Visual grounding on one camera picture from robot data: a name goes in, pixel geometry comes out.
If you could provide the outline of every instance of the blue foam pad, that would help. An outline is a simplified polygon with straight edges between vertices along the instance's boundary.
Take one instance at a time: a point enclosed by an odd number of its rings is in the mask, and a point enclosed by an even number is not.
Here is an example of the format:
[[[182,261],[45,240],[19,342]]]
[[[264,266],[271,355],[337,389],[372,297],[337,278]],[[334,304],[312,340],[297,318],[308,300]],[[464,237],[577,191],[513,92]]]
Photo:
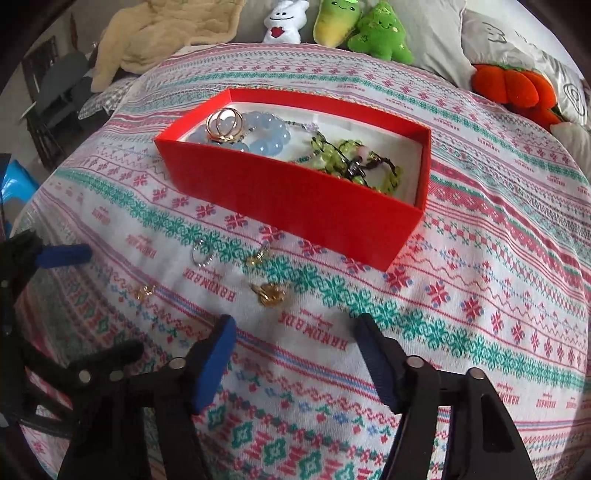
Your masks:
[[[43,247],[43,251],[37,255],[35,264],[39,268],[66,267],[87,263],[91,257],[92,250],[89,245],[59,245]]]
[[[361,351],[369,375],[374,382],[374,387],[379,399],[392,411],[398,411],[400,405],[395,394],[394,372],[388,363],[388,359],[382,353],[380,345],[376,342],[367,322],[374,320],[370,315],[363,314],[357,319],[354,336]]]
[[[236,321],[229,315],[224,315],[222,319],[221,321],[225,321],[223,331],[204,361],[201,374],[193,388],[193,408],[196,414],[201,413],[213,401],[236,345]]]

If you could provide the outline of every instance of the bed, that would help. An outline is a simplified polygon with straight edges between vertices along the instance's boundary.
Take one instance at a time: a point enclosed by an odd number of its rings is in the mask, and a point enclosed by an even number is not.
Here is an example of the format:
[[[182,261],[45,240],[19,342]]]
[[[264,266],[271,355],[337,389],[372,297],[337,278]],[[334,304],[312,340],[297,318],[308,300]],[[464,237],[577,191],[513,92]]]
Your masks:
[[[432,129],[426,214],[388,271],[175,189],[154,137],[227,87],[269,84]],[[141,339],[136,372],[183,355],[231,314],[238,344],[214,403],[194,418],[214,476],[377,480],[398,419],[379,402],[352,337],[352,317],[370,312],[409,354],[450,371],[483,368],[538,478],[558,480],[591,445],[590,199],[549,133],[423,70],[311,44],[183,50],[140,77],[21,215],[18,229],[52,244],[88,242],[94,256],[38,273],[18,313],[28,338],[64,364]],[[196,235],[216,250],[199,273],[190,262]],[[245,257],[264,242],[271,258],[245,274]],[[288,300],[263,308],[253,281],[289,282]],[[152,284],[154,295],[134,297]],[[333,341],[316,341],[306,325]],[[163,478],[145,415],[152,474]],[[448,431],[441,408],[432,479],[441,478]],[[24,432],[55,476],[67,443]]]

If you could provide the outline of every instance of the gold charm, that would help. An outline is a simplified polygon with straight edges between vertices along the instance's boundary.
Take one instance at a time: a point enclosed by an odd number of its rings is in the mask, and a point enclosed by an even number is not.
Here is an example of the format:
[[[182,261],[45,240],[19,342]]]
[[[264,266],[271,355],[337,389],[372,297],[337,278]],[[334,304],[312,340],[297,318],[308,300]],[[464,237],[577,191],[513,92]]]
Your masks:
[[[135,292],[135,299],[139,301],[144,301],[147,297],[154,294],[156,291],[156,285],[145,285],[140,288],[137,292]]]
[[[246,264],[249,267],[256,267],[263,263],[263,261],[269,256],[269,248],[262,247],[258,252],[254,253],[250,257],[246,258]]]
[[[263,283],[260,286],[251,283],[251,289],[264,307],[274,307],[285,299],[285,288],[279,283]]]

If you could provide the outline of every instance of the orange plush toy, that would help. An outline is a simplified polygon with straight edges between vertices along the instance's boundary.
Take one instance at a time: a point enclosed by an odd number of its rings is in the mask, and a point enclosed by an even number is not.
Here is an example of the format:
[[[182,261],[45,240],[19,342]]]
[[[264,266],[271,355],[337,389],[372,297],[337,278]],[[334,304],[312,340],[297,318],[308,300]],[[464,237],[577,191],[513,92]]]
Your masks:
[[[472,88],[489,100],[502,103],[513,113],[522,115],[550,131],[550,125],[563,120],[551,109],[557,98],[552,84],[536,72],[514,70],[497,65],[474,65]]]

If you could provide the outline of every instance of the heart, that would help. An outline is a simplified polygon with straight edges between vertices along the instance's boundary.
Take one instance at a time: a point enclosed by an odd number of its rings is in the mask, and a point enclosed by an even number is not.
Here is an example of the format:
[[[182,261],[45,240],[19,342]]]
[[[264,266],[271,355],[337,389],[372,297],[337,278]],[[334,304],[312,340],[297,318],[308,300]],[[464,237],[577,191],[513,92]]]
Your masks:
[[[280,36],[282,36],[284,34],[284,30],[281,27],[273,27],[271,29],[271,36],[273,38],[279,38]]]

